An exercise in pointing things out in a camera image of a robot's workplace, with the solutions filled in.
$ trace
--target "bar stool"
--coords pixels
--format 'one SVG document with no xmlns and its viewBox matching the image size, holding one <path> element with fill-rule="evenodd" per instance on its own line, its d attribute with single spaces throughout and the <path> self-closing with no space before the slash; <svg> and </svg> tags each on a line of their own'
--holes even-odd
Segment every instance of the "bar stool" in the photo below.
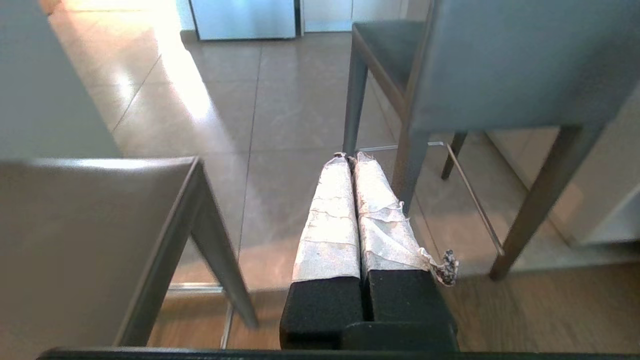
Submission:
<svg viewBox="0 0 640 360">
<path fill-rule="evenodd" d="M 446 179 L 467 131 L 560 127 L 504 244 L 494 241 L 492 279 L 508 273 L 640 76 L 635 0 L 433 0 L 426 22 L 356 23 L 352 36 L 342 150 L 355 152 L 370 70 L 402 121 L 392 188 L 405 214 L 429 134 L 455 133 Z"/>
</svg>

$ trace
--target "wooden floor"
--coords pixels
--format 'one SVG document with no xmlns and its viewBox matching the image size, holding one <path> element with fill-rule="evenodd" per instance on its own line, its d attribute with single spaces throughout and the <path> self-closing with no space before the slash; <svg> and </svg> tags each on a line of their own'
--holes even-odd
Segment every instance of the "wooden floor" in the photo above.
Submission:
<svg viewBox="0 0 640 360">
<path fill-rule="evenodd" d="M 640 264 L 462 279 L 442 289 L 462 351 L 640 353 Z M 278 348 L 286 290 L 253 294 L 262 327 L 235 316 L 229 348 Z M 220 296 L 168 298 L 149 346 L 219 348 Z"/>
</svg>

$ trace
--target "chair leg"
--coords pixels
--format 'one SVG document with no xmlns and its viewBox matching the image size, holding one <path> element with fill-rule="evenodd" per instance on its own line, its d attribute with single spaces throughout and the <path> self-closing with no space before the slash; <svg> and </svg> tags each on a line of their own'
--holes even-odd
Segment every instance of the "chair leg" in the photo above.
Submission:
<svg viewBox="0 0 640 360">
<path fill-rule="evenodd" d="M 518 216 L 504 240 L 505 254 L 498 256 L 489 276 L 503 279 L 518 259 L 531 236 L 538 230 L 582 160 L 602 132 L 602 126 L 562 127 L 547 160 L 522 203 Z"/>
<path fill-rule="evenodd" d="M 467 138 L 467 132 L 464 133 L 455 133 L 453 135 L 453 141 L 451 142 L 451 150 L 453 153 L 458 156 L 460 153 L 460 149 L 462 149 L 462 145 L 465 143 L 465 139 Z M 453 169 L 453 159 L 451 155 L 447 155 L 447 162 L 444 163 L 444 168 L 442 169 L 442 175 L 440 176 L 443 180 L 449 178 L 451 175 L 451 170 Z"/>
<path fill-rule="evenodd" d="M 218 278 L 229 301 L 249 327 L 257 327 L 255 309 L 244 285 L 236 256 L 229 242 L 220 210 L 209 189 L 207 181 L 202 180 L 203 203 L 197 214 L 191 234 L 202 256 Z"/>
<path fill-rule="evenodd" d="M 360 115 L 362 114 L 362 102 L 367 84 L 367 64 L 360 53 L 351 46 L 351 65 L 349 66 L 349 85 L 347 89 L 347 108 L 344 117 L 344 141 L 342 151 L 353 156 L 358 140 L 358 128 L 360 127 Z"/>
<path fill-rule="evenodd" d="M 428 139 L 429 133 L 410 131 L 408 126 L 403 126 L 400 134 L 391 189 L 398 200 L 404 202 L 403 213 L 405 216 L 409 214 L 415 184 L 420 176 L 424 157 L 427 155 Z"/>
</svg>

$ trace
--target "chair backrest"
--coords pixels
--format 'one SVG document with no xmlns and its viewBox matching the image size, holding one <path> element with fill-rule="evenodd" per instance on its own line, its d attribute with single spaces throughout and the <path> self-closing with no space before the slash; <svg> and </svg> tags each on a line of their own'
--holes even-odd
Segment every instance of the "chair backrest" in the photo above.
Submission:
<svg viewBox="0 0 640 360">
<path fill-rule="evenodd" d="M 638 0 L 433 1 L 414 129 L 603 124 L 640 77 Z"/>
</svg>

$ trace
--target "white tape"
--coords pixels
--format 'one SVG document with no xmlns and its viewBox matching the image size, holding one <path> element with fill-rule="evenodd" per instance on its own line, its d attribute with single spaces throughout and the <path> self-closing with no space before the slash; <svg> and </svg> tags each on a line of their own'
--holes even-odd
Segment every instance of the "white tape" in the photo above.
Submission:
<svg viewBox="0 0 640 360">
<path fill-rule="evenodd" d="M 355 187 L 363 276 L 369 270 L 432 270 L 441 283 L 455 283 L 458 262 L 452 252 L 439 265 L 418 246 L 380 164 L 362 152 L 356 155 Z"/>
<path fill-rule="evenodd" d="M 336 154 L 324 165 L 300 236 L 292 281 L 360 278 L 360 245 L 349 163 Z"/>
</svg>

